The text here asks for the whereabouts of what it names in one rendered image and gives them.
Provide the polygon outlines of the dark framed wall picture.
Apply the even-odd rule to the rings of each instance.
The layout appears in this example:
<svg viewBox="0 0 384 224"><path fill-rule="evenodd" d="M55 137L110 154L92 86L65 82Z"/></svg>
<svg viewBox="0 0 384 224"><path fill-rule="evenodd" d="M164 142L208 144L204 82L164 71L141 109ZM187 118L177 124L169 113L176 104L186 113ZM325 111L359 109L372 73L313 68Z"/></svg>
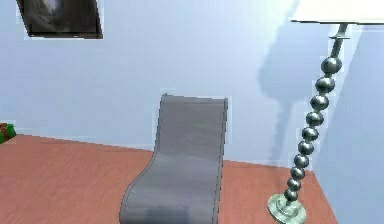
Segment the dark framed wall picture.
<svg viewBox="0 0 384 224"><path fill-rule="evenodd" d="M29 37L102 39L97 0L16 0Z"/></svg>

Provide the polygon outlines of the green red gift box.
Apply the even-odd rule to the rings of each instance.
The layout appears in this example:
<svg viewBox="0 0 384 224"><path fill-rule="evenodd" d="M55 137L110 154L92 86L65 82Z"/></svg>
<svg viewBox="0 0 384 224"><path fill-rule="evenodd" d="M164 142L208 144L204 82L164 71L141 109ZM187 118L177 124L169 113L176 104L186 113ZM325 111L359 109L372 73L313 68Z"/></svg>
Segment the green red gift box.
<svg viewBox="0 0 384 224"><path fill-rule="evenodd" d="M14 125L9 123L0 123L0 144L14 138L17 135Z"/></svg>

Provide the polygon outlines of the beaded metal floor lamp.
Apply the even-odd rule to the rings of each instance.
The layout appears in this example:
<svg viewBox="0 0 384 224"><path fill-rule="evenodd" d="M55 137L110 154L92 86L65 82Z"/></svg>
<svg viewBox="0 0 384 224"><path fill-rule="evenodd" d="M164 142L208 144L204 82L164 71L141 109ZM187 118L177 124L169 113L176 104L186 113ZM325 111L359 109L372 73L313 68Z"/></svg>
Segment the beaded metal floor lamp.
<svg viewBox="0 0 384 224"><path fill-rule="evenodd" d="M327 95L335 88L333 75L343 67L340 51L348 38L347 28L351 24L384 25L384 0L300 0L291 21L338 26L331 37L330 55L320 65L323 76L315 83L317 94L310 100L312 110L305 117L307 126L301 131L302 140L297 146L298 154L293 158L287 188L281 194L272 195L267 202L268 212L278 224L305 224L307 214L298 201L298 192L306 175L305 168L309 166L309 156L314 151L313 142L319 137L317 128L324 122L322 112L329 106Z"/></svg>

